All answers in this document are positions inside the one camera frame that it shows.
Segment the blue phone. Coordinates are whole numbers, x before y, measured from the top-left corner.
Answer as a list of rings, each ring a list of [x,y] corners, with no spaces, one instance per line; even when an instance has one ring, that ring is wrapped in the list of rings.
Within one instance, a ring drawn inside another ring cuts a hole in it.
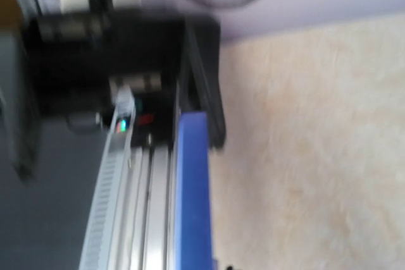
[[[175,269],[212,269],[206,113],[180,116],[175,190]]]

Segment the front aluminium rail frame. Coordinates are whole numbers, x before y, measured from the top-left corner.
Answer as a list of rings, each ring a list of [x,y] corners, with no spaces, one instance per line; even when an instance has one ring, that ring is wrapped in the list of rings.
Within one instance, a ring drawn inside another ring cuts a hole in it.
[[[80,269],[173,269],[178,97],[120,94]]]

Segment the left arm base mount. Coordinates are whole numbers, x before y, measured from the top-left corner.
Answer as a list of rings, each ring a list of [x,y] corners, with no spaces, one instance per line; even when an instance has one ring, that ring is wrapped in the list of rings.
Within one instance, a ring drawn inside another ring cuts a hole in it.
[[[41,117],[100,113],[111,123],[119,88],[128,86],[138,114],[132,146],[172,144],[176,115],[194,111],[206,114],[210,147],[224,146],[221,30],[213,17],[77,11],[33,18],[21,35]]]

